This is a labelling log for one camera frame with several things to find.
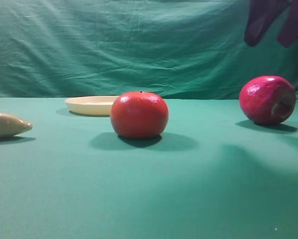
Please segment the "purple glove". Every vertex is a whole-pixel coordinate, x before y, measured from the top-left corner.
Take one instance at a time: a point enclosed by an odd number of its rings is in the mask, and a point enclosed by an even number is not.
[[[249,18],[244,41],[249,46],[256,46],[274,20],[290,4],[290,0],[250,0]]]
[[[290,47],[298,39],[298,0],[293,0],[290,15],[282,28],[277,41],[284,47]]]

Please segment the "plate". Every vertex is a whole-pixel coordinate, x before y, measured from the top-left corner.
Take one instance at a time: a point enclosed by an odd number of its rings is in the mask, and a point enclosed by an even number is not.
[[[87,96],[74,97],[65,100],[67,108],[78,114],[93,116],[110,115],[113,102],[119,96]]]

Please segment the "toy banana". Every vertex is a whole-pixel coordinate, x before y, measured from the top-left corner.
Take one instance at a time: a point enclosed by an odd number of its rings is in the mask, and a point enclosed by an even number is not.
[[[0,113],[0,138],[12,137],[30,131],[33,124],[17,116]]]

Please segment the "green tablecloth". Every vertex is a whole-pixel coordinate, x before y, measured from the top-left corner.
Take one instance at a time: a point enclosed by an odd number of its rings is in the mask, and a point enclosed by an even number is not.
[[[0,239],[298,239],[298,103],[259,127],[238,101],[167,100],[159,142],[119,139],[64,99],[0,99]]]

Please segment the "toy apple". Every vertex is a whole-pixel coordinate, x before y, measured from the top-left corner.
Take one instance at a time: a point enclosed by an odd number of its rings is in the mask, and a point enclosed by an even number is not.
[[[119,96],[112,105],[110,120],[114,131],[121,137],[147,139],[160,135],[169,119],[166,102],[150,92],[128,92]]]
[[[239,103],[246,117],[254,123],[274,126],[292,115],[296,93],[293,86],[280,76],[260,76],[242,88]]]

